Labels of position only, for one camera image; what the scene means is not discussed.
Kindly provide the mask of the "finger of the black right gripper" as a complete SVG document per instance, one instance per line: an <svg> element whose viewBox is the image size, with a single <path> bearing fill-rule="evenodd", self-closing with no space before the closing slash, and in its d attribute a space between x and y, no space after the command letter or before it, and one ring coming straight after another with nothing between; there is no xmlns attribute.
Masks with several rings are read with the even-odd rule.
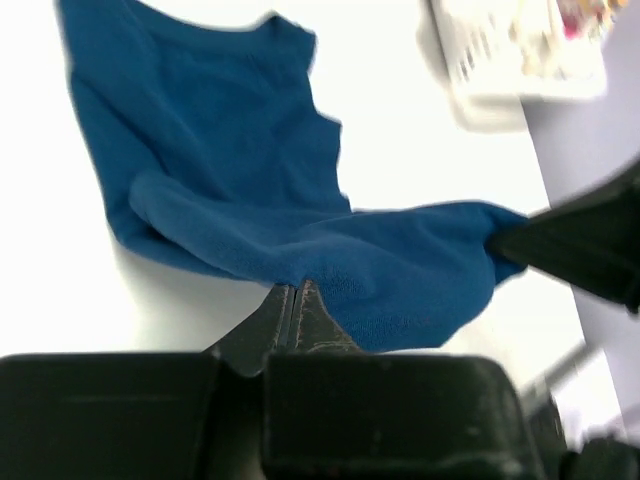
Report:
<svg viewBox="0 0 640 480"><path fill-rule="evenodd" d="M639 164L490 237L488 248L639 313Z"/></svg>

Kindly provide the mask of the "blue t-shirt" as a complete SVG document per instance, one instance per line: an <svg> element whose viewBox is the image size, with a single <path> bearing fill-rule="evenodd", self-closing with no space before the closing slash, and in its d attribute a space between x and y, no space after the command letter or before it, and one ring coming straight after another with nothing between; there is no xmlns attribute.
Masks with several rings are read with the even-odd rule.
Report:
<svg viewBox="0 0 640 480"><path fill-rule="evenodd" d="M444 344L520 274L487 247L525 221L505 208L351 208L340 123L312 98L312 31L275 13L214 30L139 1L57 10L106 218L128 250L234 280L312 281L370 352Z"/></svg>

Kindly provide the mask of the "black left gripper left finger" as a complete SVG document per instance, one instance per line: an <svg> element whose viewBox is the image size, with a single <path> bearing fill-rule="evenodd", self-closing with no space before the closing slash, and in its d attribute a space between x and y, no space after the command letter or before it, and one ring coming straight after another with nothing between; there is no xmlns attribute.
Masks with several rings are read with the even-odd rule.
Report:
<svg viewBox="0 0 640 480"><path fill-rule="evenodd" d="M258 377L293 291L201 352L16 354L1 361L5 479L198 479L219 395Z"/></svg>

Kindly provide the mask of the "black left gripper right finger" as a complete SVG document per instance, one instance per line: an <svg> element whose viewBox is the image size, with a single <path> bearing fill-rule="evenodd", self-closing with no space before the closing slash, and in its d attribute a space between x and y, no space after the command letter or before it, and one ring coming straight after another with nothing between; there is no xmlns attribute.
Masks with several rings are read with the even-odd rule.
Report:
<svg viewBox="0 0 640 480"><path fill-rule="evenodd" d="M541 460L504 369L481 356L302 350L328 317L299 289L284 352L262 377L269 479L540 479Z"/></svg>

